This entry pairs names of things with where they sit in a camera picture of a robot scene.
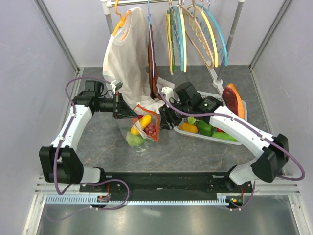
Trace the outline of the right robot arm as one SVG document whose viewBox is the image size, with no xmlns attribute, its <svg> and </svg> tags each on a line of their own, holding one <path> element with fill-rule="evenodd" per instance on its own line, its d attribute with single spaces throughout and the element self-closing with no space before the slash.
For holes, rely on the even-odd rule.
<svg viewBox="0 0 313 235">
<path fill-rule="evenodd" d="M 159 89 L 159 95 L 165 102 L 159 111 L 167 129 L 176 126 L 182 118 L 191 116 L 223 130 L 255 156 L 255 160 L 229 170 L 224 180 L 228 192 L 236 192 L 248 181 L 260 179 L 271 183 L 279 176 L 289 160 L 286 136 L 274 136 L 256 128 L 234 114 L 218 99 L 212 96 L 203 98 L 190 82 L 177 87 L 177 102 L 170 100 L 172 96 L 166 90 L 167 87 Z"/>
</svg>

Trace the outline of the green cabbage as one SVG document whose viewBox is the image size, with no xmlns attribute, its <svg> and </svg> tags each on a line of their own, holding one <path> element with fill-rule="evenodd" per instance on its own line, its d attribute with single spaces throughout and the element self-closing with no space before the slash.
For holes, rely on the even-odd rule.
<svg viewBox="0 0 313 235">
<path fill-rule="evenodd" d="M 140 146 L 145 142 L 141 135 L 133 135 L 131 132 L 126 134 L 126 141 L 129 146 Z"/>
</svg>

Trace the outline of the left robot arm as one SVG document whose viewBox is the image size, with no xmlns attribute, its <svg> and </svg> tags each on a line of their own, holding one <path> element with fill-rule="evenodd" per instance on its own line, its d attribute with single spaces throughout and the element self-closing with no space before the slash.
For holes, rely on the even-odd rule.
<svg viewBox="0 0 313 235">
<path fill-rule="evenodd" d="M 104 171 L 98 167 L 83 166 L 76 150 L 85 129 L 94 113 L 111 113 L 114 119 L 135 118 L 137 114 L 129 107 L 119 91 L 123 83 L 110 82 L 112 97 L 102 93 L 106 81 L 88 80 L 85 89 L 70 98 L 71 109 L 60 133 L 49 145 L 39 151 L 44 179 L 48 183 L 79 184 L 90 183 L 96 192 L 107 188 L 107 180 L 101 177 Z"/>
</svg>

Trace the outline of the red grape bunch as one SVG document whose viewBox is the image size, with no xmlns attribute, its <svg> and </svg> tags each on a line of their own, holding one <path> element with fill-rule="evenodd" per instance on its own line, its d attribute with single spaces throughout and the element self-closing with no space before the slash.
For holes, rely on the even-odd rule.
<svg viewBox="0 0 313 235">
<path fill-rule="evenodd" d="M 151 136 L 152 138 L 157 137 L 157 128 L 153 123 L 148 124 L 144 131 L 148 136 Z"/>
</svg>

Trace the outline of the yellow corn cob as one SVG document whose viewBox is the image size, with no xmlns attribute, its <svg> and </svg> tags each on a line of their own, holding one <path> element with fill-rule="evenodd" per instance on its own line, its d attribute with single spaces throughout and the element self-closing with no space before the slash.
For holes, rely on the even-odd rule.
<svg viewBox="0 0 313 235">
<path fill-rule="evenodd" d="M 151 114 L 145 114 L 143 115 L 132 127 L 131 127 L 131 133 L 133 135 L 139 135 L 139 132 L 144 130 L 148 124 L 150 124 L 152 121 L 152 115 Z"/>
</svg>

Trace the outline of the clear zip top bag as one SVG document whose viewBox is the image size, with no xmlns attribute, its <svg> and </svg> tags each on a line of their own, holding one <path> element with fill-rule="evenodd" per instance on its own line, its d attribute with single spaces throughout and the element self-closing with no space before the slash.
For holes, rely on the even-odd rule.
<svg viewBox="0 0 313 235">
<path fill-rule="evenodd" d="M 118 127 L 130 147 L 147 148 L 159 141 L 161 117 L 155 111 L 144 108 L 139 103 L 133 108 L 137 117 L 119 119 Z"/>
</svg>

